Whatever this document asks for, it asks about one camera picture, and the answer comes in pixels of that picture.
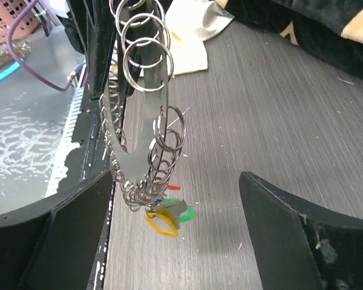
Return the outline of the yellow key tag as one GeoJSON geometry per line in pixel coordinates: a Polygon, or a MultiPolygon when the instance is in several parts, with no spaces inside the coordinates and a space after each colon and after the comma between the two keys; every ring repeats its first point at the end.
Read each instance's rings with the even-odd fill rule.
{"type": "Polygon", "coordinates": [[[145,219],[156,233],[167,237],[178,236],[177,218],[169,210],[163,210],[159,213],[149,211],[145,219]]]}

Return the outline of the pink plastic basket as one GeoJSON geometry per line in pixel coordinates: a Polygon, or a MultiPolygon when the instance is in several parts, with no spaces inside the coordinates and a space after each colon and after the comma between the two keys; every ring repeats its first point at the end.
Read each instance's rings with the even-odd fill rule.
{"type": "MultiPolygon", "coordinates": [[[[16,17],[26,8],[24,1],[1,1],[0,0],[0,44],[6,42],[9,28],[16,17]]],[[[13,40],[25,39],[40,26],[39,19],[28,12],[13,33],[13,40]]]]}

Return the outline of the green key tag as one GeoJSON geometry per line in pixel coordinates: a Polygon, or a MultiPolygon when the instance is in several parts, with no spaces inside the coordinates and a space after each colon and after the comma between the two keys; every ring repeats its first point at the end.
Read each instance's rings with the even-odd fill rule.
{"type": "Polygon", "coordinates": [[[189,222],[196,217],[195,210],[183,199],[163,199],[157,203],[157,207],[170,213],[179,224],[189,222]]]}

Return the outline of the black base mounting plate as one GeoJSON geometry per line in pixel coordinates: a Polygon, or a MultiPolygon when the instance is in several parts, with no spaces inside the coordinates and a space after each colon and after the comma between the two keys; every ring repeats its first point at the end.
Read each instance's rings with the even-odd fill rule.
{"type": "Polygon", "coordinates": [[[102,177],[109,162],[104,153],[98,101],[86,89],[78,89],[78,114],[65,158],[66,176],[58,194],[66,203],[56,213],[63,226],[63,253],[57,263],[55,289],[103,289],[114,205],[115,183],[102,177]]]}

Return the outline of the cream white cloth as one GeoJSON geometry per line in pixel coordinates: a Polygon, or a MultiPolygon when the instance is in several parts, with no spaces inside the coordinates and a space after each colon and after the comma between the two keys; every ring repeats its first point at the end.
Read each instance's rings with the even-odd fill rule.
{"type": "Polygon", "coordinates": [[[165,15],[171,36],[173,76],[208,69],[204,42],[220,34],[234,19],[223,1],[172,1],[165,15]]]}

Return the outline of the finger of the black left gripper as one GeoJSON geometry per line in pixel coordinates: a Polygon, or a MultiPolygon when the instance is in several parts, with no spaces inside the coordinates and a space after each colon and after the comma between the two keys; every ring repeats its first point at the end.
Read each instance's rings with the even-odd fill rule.
{"type": "Polygon", "coordinates": [[[116,28],[119,65],[128,88],[168,98],[174,60],[162,2],[119,1],[116,28]]]}
{"type": "Polygon", "coordinates": [[[116,39],[115,20],[107,0],[68,0],[65,32],[73,48],[86,58],[90,93],[103,93],[116,39]]]}

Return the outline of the teal curved plastic piece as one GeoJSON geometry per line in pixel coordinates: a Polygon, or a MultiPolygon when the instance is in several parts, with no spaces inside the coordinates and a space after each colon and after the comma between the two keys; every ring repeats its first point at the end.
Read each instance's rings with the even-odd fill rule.
{"type": "Polygon", "coordinates": [[[20,64],[14,60],[0,65],[0,82],[15,73],[20,68],[20,64]]]}

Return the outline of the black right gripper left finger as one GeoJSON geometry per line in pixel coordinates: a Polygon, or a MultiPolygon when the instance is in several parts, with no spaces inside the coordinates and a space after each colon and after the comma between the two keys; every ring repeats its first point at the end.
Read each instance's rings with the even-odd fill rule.
{"type": "Polygon", "coordinates": [[[105,170],[0,214],[0,289],[86,289],[112,185],[105,170]]]}

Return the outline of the black floral plush blanket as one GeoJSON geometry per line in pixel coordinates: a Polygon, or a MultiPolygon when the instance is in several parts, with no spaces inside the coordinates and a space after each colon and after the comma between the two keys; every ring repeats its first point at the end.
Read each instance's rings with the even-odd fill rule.
{"type": "Polygon", "coordinates": [[[279,34],[363,79],[363,1],[218,1],[237,22],[279,34]]]}

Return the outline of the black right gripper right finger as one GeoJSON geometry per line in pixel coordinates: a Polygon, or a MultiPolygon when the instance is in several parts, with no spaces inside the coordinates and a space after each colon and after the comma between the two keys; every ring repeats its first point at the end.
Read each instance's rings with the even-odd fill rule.
{"type": "Polygon", "coordinates": [[[252,172],[238,184],[263,289],[363,289],[363,219],[252,172]]]}

